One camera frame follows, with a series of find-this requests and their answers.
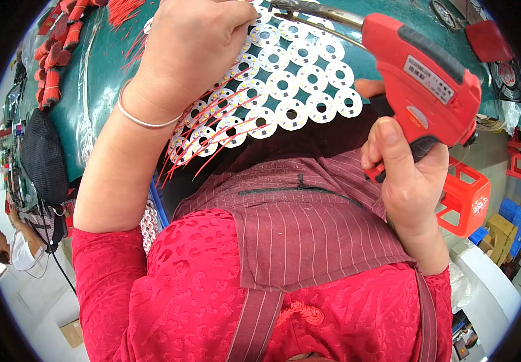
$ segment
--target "blue storage bin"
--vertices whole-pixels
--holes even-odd
[[[500,210],[498,213],[503,218],[518,227],[516,238],[514,239],[512,247],[510,248],[510,254],[513,257],[516,257],[516,255],[518,255],[518,251],[520,251],[521,248],[521,207],[511,199],[504,199],[500,205]]]
[[[484,228],[478,228],[478,230],[474,231],[468,239],[474,243],[474,245],[478,246],[478,244],[482,241],[484,236],[488,235],[488,230]]]

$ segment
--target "fingernail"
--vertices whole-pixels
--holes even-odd
[[[385,143],[391,145],[397,142],[397,128],[395,128],[395,123],[389,118],[382,118],[378,122],[379,133]]]

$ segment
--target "green workbench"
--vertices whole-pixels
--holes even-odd
[[[481,80],[482,104],[480,113],[494,118],[499,117],[489,72],[474,54],[467,42],[465,32],[460,30],[453,33],[447,30],[430,9],[429,1],[323,0],[322,3],[363,16],[373,12],[383,13],[431,38]],[[445,1],[445,4],[454,16],[461,18],[459,12],[448,1]],[[137,17],[124,23],[118,32],[112,31],[112,27],[107,22],[107,7],[95,8],[86,12],[80,33],[80,43],[73,52],[68,66],[61,69],[59,83],[62,92],[61,100],[50,111],[50,118],[59,133],[65,150],[70,181],[83,174],[91,147],[116,104],[120,87],[136,72],[139,62],[135,62],[124,74],[124,70],[121,68],[129,60],[124,58],[123,53],[126,53],[132,46],[137,34],[142,30],[146,21],[154,15],[157,7],[158,1],[153,4],[144,3],[139,8],[140,12]],[[270,23],[278,24],[279,22],[280,20],[272,18]],[[360,33],[338,24],[335,25],[335,28],[354,38],[359,39],[361,36]],[[375,61],[371,54],[344,40],[342,42],[346,51],[343,61],[351,66],[356,79],[381,79],[380,74],[375,69]],[[286,48],[288,44],[288,41],[281,39],[281,46]],[[260,48],[253,45],[249,52],[256,55],[259,50]],[[319,62],[317,62],[317,65],[322,65],[324,68],[326,62],[323,64]],[[287,70],[295,74],[299,68],[291,62]],[[22,115],[37,107],[34,97],[37,82],[33,79],[33,73],[36,69],[37,65],[27,76],[25,94],[21,105]],[[263,71],[257,75],[257,78],[264,81],[268,75],[267,72]],[[228,87],[235,89],[235,85],[235,83],[229,83]],[[335,91],[336,89],[331,85],[325,90],[332,96],[334,96]],[[267,106],[274,109],[277,103],[270,98]],[[242,115],[239,113],[240,111],[238,110],[235,116]]]

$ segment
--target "white shirt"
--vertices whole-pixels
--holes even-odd
[[[11,240],[9,246],[11,247],[11,265],[18,271],[23,272],[30,270],[35,265],[35,262],[40,259],[43,252],[43,248],[39,248],[35,253],[35,257],[33,257],[29,250],[29,244],[21,231],[17,231],[13,235],[13,240]]]

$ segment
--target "silver bangle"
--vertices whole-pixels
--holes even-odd
[[[169,126],[171,124],[174,124],[174,123],[177,123],[178,120],[180,119],[180,117],[182,116],[182,114],[180,114],[178,117],[174,118],[173,120],[170,120],[166,123],[162,123],[161,125],[152,125],[150,123],[146,123],[146,122],[142,122],[141,120],[139,120],[138,118],[135,118],[134,116],[132,116],[131,114],[129,114],[128,112],[126,112],[126,110],[124,109],[124,107],[121,106],[121,95],[122,93],[124,93],[124,90],[126,89],[126,86],[128,85],[128,83],[130,83],[132,81],[132,79],[128,79],[126,81],[126,83],[124,83],[124,85],[121,87],[120,89],[120,94],[118,95],[118,98],[117,98],[117,106],[118,108],[120,109],[120,112],[124,113],[124,116],[126,116],[127,118],[129,118],[130,120],[134,121],[135,123],[139,124],[139,125],[142,125],[144,127],[150,127],[150,128],[162,128],[162,127],[166,127],[166,126]]]

